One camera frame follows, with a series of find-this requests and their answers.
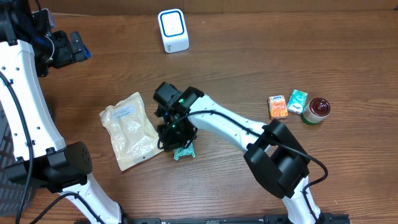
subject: teal packet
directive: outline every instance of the teal packet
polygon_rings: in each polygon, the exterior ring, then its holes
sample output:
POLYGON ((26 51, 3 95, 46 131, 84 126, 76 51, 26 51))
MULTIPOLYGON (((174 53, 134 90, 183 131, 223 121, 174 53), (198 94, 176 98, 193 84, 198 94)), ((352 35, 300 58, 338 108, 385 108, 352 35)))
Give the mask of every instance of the teal packet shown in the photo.
POLYGON ((192 157, 194 158, 196 156, 195 150, 193 149, 193 143, 191 143, 191 145, 189 145, 186 149, 184 149, 183 147, 174 149, 174 159, 176 161, 178 161, 182 156, 189 156, 189 155, 192 155, 192 157))
POLYGON ((289 103, 287 104, 287 110, 293 113, 302 114, 305 106, 305 101, 307 100, 308 93, 293 90, 290 96, 289 103))

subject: cylindrical container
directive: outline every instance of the cylindrical container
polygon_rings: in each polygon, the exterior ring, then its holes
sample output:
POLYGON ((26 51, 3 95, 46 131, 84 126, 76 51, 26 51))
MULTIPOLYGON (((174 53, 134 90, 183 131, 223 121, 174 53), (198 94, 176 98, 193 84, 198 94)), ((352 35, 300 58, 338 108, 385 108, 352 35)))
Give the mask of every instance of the cylindrical container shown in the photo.
POLYGON ((323 121, 329 113, 329 102, 323 98, 315 98, 305 106, 301 119, 306 124, 314 125, 323 121))

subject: white box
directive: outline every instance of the white box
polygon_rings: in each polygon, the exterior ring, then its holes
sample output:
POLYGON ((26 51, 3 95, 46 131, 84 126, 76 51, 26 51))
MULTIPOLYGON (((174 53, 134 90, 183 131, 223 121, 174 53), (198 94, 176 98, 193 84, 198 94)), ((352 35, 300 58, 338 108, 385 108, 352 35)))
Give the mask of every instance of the white box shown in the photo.
POLYGON ((184 14, 179 9, 162 11, 157 16, 164 50, 167 53, 179 52, 189 48, 184 14))

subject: cable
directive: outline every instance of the cable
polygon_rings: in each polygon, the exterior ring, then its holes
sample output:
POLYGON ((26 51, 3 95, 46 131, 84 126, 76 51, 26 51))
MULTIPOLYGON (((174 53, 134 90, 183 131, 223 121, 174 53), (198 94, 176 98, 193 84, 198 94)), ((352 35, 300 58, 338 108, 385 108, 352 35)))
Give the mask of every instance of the cable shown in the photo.
POLYGON ((40 5, 39 0, 36 0, 36 5, 37 5, 37 9, 39 11, 41 11, 42 10, 42 6, 40 5))
MULTIPOLYGON (((243 126, 243 125, 240 124, 239 122, 235 121, 233 118, 230 118, 229 116, 227 116, 227 115, 225 115, 225 114, 223 114, 223 113, 220 113, 220 112, 217 112, 217 111, 212 111, 212 110, 203 110, 203 111, 196 111, 196 112, 192 112, 192 113, 186 114, 185 116, 182 116, 181 118, 175 120, 171 125, 169 125, 169 126, 165 129, 165 131, 163 132, 163 134, 162 134, 161 136, 159 136, 159 140, 157 141, 157 147, 158 147, 159 149, 163 149, 163 148, 160 148, 160 142, 161 142, 162 139, 165 137, 165 135, 166 135, 167 131, 169 131, 170 127, 176 125, 177 123, 181 122, 182 120, 184 120, 185 118, 187 118, 187 117, 189 117, 189 116, 196 115, 196 114, 202 114, 202 113, 211 113, 211 114, 220 115, 220 116, 226 118, 227 120, 229 120, 230 122, 234 123, 235 125, 239 126, 239 127, 242 128, 243 130, 247 131, 249 134, 253 134, 253 135, 257 136, 257 137, 260 137, 260 136, 261 136, 260 134, 255 133, 255 132, 252 131, 251 129, 249 129, 249 128, 243 126)), ((303 188, 303 190, 302 190, 302 193, 303 193, 303 196, 304 196, 304 199, 305 199, 305 203, 307 204, 307 207, 308 207, 308 209, 310 210, 310 213, 311 213, 312 217, 313 217, 314 220, 315 220, 315 224, 318 223, 318 218, 317 218, 317 216, 315 215, 315 212, 312 210, 311 205, 310 205, 310 202, 308 201, 308 198, 307 198, 307 189, 308 189, 309 187, 315 185, 315 184, 318 184, 318 183, 324 181, 324 180, 328 177, 328 173, 329 173, 329 172, 328 172, 328 169, 327 169, 326 166, 325 166, 323 163, 321 163, 318 159, 316 159, 316 158, 314 158, 314 157, 312 157, 312 156, 310 156, 310 155, 308 155, 308 154, 306 154, 306 153, 300 152, 300 151, 298 151, 298 150, 296 150, 296 149, 293 149, 293 148, 291 148, 291 147, 288 147, 288 146, 286 146, 286 145, 284 145, 284 144, 281 144, 281 143, 279 143, 279 142, 277 142, 277 141, 274 141, 274 140, 271 140, 271 139, 267 139, 267 141, 268 141, 270 144, 273 144, 273 145, 276 145, 276 146, 279 146, 279 147, 283 147, 283 148, 285 148, 285 149, 287 149, 287 150, 289 150, 289 151, 292 151, 292 152, 294 152, 294 153, 297 153, 298 155, 300 155, 300 156, 302 156, 302 157, 304 157, 304 158, 306 158, 306 159, 309 159, 309 160, 313 161, 314 163, 318 164, 318 165, 323 169, 323 171, 325 172, 325 174, 324 174, 322 177, 320 177, 319 179, 314 180, 314 181, 312 181, 311 183, 307 184, 306 186, 304 186, 304 188, 303 188)))
POLYGON ((29 150, 29 170, 27 171, 26 184, 25 184, 25 187, 24 187, 24 191, 22 193, 21 203, 19 204, 17 217, 15 219, 15 223, 18 224, 19 220, 21 219, 22 210, 24 209, 26 195, 27 195, 27 191, 29 189, 30 180, 32 178, 32 173, 33 173, 33 162, 32 162, 32 159, 34 158, 33 145, 32 145, 32 140, 30 138, 29 130, 27 128, 24 112, 22 111, 21 104, 19 103, 18 97, 15 94, 14 89, 11 86, 12 84, 8 81, 6 76, 3 73, 1 73, 1 72, 0 72, 0 78, 4 82, 4 84, 7 86, 8 91, 10 92, 11 97, 14 100, 15 106, 16 106, 16 108, 18 110, 19 118, 21 119, 22 128, 23 128, 24 133, 25 133, 26 144, 27 144, 27 147, 28 147, 28 150, 29 150))
POLYGON ((40 213, 40 215, 38 217, 36 217, 30 224, 35 224, 37 223, 41 218, 43 218, 43 216, 55 205, 57 204, 59 201, 61 201, 63 198, 67 197, 67 196, 75 196, 75 199, 79 199, 82 204, 87 208, 87 210, 94 216, 94 218, 97 220, 97 222, 100 222, 101 224, 105 224, 104 221, 102 221, 102 219, 100 219, 99 216, 97 216, 95 214, 95 212, 93 211, 93 209, 87 204, 87 202, 78 194, 75 192, 69 192, 66 194, 63 194, 61 196, 59 196, 57 199, 55 199, 49 206, 47 206, 47 208, 45 208, 45 210, 43 210, 42 213, 40 213))
POLYGON ((234 119, 230 118, 229 116, 227 116, 227 115, 225 115, 225 114, 223 114, 223 113, 220 113, 220 112, 218 112, 218 111, 213 111, 213 110, 203 110, 203 111, 195 111, 195 112, 186 114, 186 115, 182 116, 182 117, 179 118, 179 119, 176 119, 171 125, 169 125, 169 126, 164 130, 163 134, 162 134, 161 136, 159 136, 159 140, 157 141, 157 147, 158 147, 159 149, 163 149, 163 147, 160 147, 160 142, 163 141, 163 138, 166 136, 166 133, 170 130, 170 128, 171 128, 172 126, 174 126, 175 124, 178 124, 179 122, 181 122, 182 120, 184 120, 185 118, 187 118, 187 117, 189 117, 189 116, 196 115, 196 114, 203 114, 203 113, 210 113, 210 114, 217 114, 217 115, 220 115, 220 116, 224 117, 225 119, 227 119, 228 121, 234 123, 234 124, 237 125, 238 127, 242 128, 243 130, 245 130, 245 131, 248 132, 249 134, 253 134, 253 135, 257 136, 257 137, 260 137, 260 136, 261 136, 260 134, 255 133, 255 132, 252 131, 251 129, 245 127, 245 126, 242 125, 241 123, 235 121, 234 119))

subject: brown surface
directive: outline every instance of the brown surface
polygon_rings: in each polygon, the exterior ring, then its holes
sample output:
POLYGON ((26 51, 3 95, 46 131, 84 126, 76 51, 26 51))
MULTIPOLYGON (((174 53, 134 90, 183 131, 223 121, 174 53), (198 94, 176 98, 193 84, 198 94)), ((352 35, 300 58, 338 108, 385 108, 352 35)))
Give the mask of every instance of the brown surface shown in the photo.
MULTIPOLYGON (((159 124, 152 95, 165 80, 181 90, 195 86, 267 123, 268 96, 288 98, 296 88, 309 99, 326 98, 331 115, 322 125, 307 126, 292 113, 285 121, 329 168, 329 178, 311 188, 317 205, 349 213, 352 223, 396 223, 397 20, 394 11, 187 15, 190 49, 166 54, 155 16, 63 17, 58 28, 80 31, 93 58, 51 69, 40 83, 56 104, 55 123, 67 143, 87 144, 96 179, 131 217, 285 213, 255 181, 241 152, 206 131, 195 141, 195 159, 175 162, 162 153, 119 170, 99 113, 139 91, 152 124, 159 124)), ((311 179, 322 175, 314 163, 310 172, 311 179)), ((38 191, 25 221, 56 197, 38 191)), ((83 216, 68 201, 44 216, 47 223, 77 218, 83 216)))
MULTIPOLYGON (((36 10, 34 0, 29 0, 36 10)), ((184 13, 392 10, 396 0, 41 0, 52 12, 145 15, 179 8, 184 13)))

